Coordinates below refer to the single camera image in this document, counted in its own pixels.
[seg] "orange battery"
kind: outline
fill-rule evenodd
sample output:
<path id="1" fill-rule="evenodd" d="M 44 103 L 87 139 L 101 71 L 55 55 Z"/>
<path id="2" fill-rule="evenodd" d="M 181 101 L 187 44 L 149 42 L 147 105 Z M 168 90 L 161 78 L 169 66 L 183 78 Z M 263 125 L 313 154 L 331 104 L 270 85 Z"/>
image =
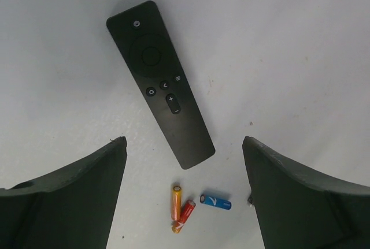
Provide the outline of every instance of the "orange battery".
<path id="1" fill-rule="evenodd" d="M 172 225 L 172 231 L 174 233 L 179 233 L 184 226 L 185 222 L 189 218 L 190 214 L 193 212 L 195 209 L 195 202 L 193 200 L 188 200 L 185 203 L 185 206 L 183 208 L 183 211 L 181 213 L 180 219 L 178 221 L 175 221 Z"/>
<path id="2" fill-rule="evenodd" d="M 174 186 L 172 189 L 172 210 L 171 218 L 172 220 L 179 220 L 181 215 L 181 187 L 178 185 Z"/>

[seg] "white surface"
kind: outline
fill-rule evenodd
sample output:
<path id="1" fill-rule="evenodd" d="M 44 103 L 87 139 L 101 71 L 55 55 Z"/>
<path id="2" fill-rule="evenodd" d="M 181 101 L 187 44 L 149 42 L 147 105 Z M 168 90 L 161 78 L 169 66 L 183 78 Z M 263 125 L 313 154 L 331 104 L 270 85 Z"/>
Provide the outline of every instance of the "white surface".
<path id="1" fill-rule="evenodd" d="M 108 248 L 259 249 L 246 204 L 245 135 L 370 185 L 370 0 L 154 0 L 217 150 L 187 171 L 105 28 L 109 16 L 143 1 L 0 0 L 1 186 L 124 135 Z M 232 210 L 197 206 L 174 235 L 169 189 L 177 180 L 185 197 L 204 188 L 231 194 Z"/>

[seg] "circular navigation pad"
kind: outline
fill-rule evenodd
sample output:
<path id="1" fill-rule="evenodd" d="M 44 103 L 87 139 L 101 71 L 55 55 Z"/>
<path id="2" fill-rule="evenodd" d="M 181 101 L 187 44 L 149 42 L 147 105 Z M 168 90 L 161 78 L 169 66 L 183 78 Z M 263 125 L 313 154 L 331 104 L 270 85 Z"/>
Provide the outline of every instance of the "circular navigation pad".
<path id="1" fill-rule="evenodd" d="M 131 45 L 127 65 L 144 77 L 158 77 L 171 67 L 173 56 L 168 40 L 160 35 L 147 34 Z"/>

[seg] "black remote control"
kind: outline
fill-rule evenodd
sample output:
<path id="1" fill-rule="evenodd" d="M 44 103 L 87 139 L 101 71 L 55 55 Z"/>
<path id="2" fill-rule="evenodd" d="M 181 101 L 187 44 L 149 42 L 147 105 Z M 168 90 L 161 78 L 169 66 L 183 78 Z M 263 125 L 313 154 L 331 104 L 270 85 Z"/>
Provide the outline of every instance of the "black remote control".
<path id="1" fill-rule="evenodd" d="M 183 169 L 215 153 L 157 5 L 109 18 L 108 30 Z"/>

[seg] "battery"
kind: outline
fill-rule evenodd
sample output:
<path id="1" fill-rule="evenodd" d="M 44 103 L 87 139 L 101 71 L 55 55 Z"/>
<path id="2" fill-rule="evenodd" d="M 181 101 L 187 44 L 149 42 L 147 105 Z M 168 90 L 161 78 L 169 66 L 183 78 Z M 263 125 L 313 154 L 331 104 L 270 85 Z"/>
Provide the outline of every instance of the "battery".
<path id="1" fill-rule="evenodd" d="M 181 215 L 181 187 L 178 185 L 172 189 L 172 209 L 171 218 L 172 220 L 179 220 Z"/>
<path id="2" fill-rule="evenodd" d="M 189 218 L 190 214 L 195 209 L 195 206 L 196 204 L 193 200 L 186 201 L 183 207 L 183 211 L 181 212 L 180 219 L 178 221 L 175 221 L 175 223 L 173 223 L 172 225 L 172 231 L 174 233 L 179 233 L 181 231 L 182 227 L 184 226 L 185 222 Z"/>
<path id="3" fill-rule="evenodd" d="M 208 205 L 208 206 L 213 206 L 213 207 L 219 207 L 219 208 L 224 209 L 224 210 L 231 209 L 231 202 L 229 202 L 227 200 L 224 200 L 224 199 L 209 196 L 209 195 L 206 195 L 206 194 L 201 195 L 200 202 L 202 204 L 205 204 L 205 205 Z"/>

